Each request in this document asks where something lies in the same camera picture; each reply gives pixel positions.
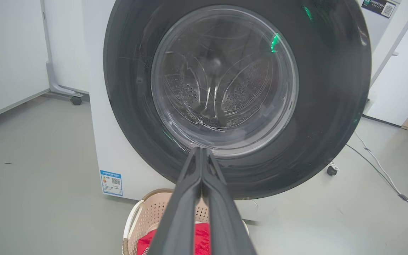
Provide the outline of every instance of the black cable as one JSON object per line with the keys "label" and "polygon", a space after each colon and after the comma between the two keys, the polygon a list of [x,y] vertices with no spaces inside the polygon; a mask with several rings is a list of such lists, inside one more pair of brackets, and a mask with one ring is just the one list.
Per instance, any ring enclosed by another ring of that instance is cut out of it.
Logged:
{"label": "black cable", "polygon": [[385,181],[387,181],[388,185],[390,185],[390,187],[391,187],[398,195],[401,195],[401,194],[399,194],[399,193],[395,190],[395,188],[392,186],[392,184],[390,184],[390,182],[388,181],[388,179],[387,179],[367,158],[365,158],[364,155],[362,155],[360,152],[358,152],[358,150],[354,149],[352,146],[350,146],[350,145],[348,145],[348,144],[346,144],[346,146],[349,147],[349,148],[351,148],[354,152],[356,152],[358,155],[360,155],[362,158],[364,158],[364,159],[374,168],[374,170],[376,170],[377,173],[379,173],[380,176],[382,176],[382,178],[384,178]]}

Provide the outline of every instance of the door glass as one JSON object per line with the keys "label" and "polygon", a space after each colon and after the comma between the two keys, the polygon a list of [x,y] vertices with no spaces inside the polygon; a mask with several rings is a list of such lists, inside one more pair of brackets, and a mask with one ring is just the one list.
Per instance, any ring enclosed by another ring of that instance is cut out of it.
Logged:
{"label": "door glass", "polygon": [[298,72],[288,43],[268,21],[238,7],[211,6],[169,29],[151,84],[176,141],[234,157],[262,148],[288,124]]}

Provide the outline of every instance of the floor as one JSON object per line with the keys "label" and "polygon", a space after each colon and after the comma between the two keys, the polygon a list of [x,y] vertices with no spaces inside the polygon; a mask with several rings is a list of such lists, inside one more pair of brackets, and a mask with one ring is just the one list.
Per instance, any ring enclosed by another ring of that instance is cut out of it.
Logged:
{"label": "floor", "polygon": [[[408,131],[362,119],[357,132],[408,197]],[[258,254],[408,254],[408,204],[350,148],[334,162],[251,222]],[[99,183],[89,102],[45,94],[0,115],[0,254],[120,254],[135,201]]]}

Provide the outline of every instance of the white washing machine body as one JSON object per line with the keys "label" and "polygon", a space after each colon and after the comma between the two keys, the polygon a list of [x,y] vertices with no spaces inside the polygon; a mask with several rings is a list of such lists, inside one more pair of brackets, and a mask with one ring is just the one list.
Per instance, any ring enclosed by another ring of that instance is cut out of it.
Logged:
{"label": "white washing machine body", "polygon": [[[105,33],[114,3],[115,0],[82,1],[100,185],[104,194],[141,200],[153,190],[174,188],[174,184],[149,166],[132,147],[123,134],[108,99],[103,51]],[[369,10],[363,9],[363,13],[369,30],[375,31],[375,36],[374,38],[371,36],[371,40],[378,43],[389,20]],[[274,210],[281,198],[282,194],[277,194],[254,200],[237,200],[236,205],[244,219],[256,221]]]}

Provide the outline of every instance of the black label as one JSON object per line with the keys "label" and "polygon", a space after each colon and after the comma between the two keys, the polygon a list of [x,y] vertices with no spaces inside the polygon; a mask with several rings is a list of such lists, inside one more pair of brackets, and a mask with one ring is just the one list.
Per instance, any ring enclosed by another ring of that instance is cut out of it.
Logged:
{"label": "black label", "polygon": [[390,18],[396,5],[385,0],[364,0],[361,7]]}

